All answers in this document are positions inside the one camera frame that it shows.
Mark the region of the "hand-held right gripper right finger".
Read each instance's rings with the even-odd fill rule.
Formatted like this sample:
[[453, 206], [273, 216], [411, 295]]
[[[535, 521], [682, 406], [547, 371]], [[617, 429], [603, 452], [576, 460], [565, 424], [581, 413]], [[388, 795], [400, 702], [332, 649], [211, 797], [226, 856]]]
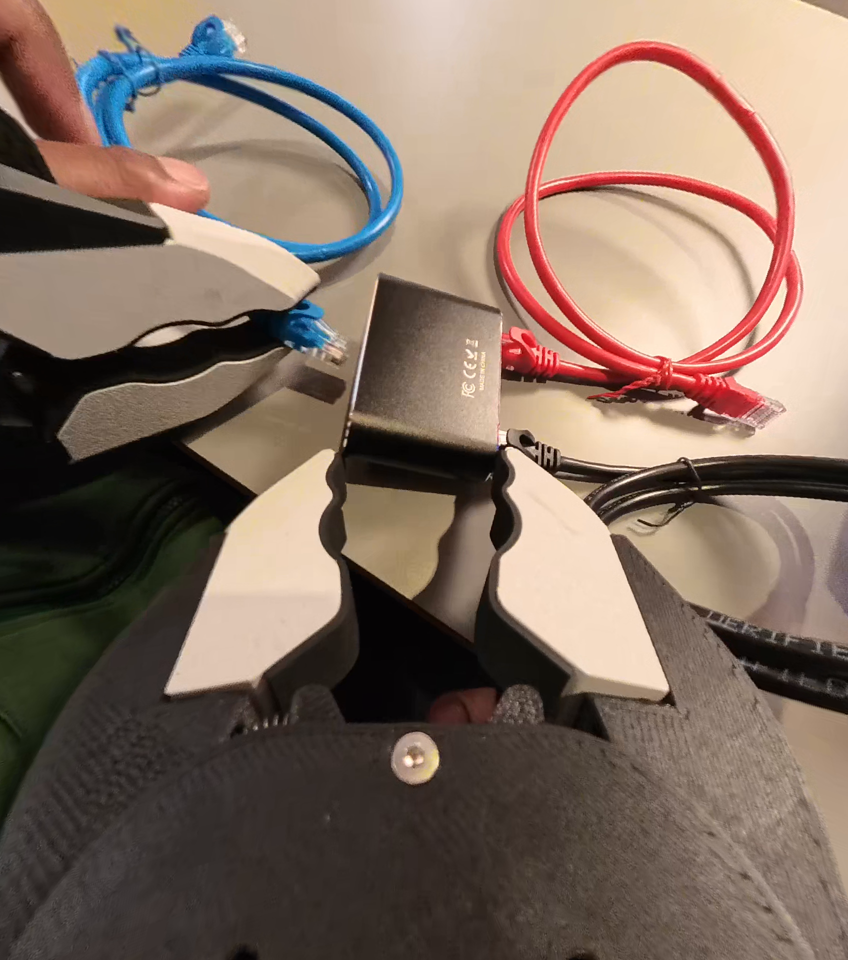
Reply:
[[660, 703], [670, 685], [606, 525], [525, 453], [500, 451], [477, 656], [545, 706], [579, 694]]

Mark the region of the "person's left hand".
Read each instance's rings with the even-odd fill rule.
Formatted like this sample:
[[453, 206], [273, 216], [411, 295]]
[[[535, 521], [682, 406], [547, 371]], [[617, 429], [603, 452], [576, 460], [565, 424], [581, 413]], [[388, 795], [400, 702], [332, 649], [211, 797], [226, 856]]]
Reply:
[[210, 184], [197, 167], [102, 144], [58, 30], [39, 2], [0, 1], [0, 77], [60, 186], [188, 213], [208, 203]]

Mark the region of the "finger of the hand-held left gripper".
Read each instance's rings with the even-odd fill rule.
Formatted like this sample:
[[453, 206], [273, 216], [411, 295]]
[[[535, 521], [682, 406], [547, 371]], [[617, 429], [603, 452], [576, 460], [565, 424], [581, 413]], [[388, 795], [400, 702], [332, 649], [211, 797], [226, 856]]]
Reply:
[[160, 245], [0, 254], [0, 336], [66, 361], [115, 353], [155, 330], [216, 329], [283, 312], [320, 285], [311, 266], [237, 226], [158, 204]]
[[214, 419], [270, 379], [292, 350], [261, 322], [202, 329], [162, 345], [130, 349], [68, 399], [54, 438], [79, 462]]

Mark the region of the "black ethernet adapter hub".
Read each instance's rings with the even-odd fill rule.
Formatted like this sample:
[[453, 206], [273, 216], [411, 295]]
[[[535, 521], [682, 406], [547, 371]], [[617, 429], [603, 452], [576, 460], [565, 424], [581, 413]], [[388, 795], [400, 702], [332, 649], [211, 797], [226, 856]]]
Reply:
[[488, 480], [503, 333], [497, 307], [379, 274], [341, 435], [354, 480]]

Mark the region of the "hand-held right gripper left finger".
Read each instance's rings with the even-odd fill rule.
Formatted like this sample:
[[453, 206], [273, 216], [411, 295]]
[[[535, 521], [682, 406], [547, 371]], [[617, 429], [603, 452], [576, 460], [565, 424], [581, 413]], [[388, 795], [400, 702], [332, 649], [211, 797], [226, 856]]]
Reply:
[[165, 685], [169, 698], [265, 694], [289, 706], [355, 666], [359, 625], [344, 558], [346, 473], [326, 448], [229, 524]]

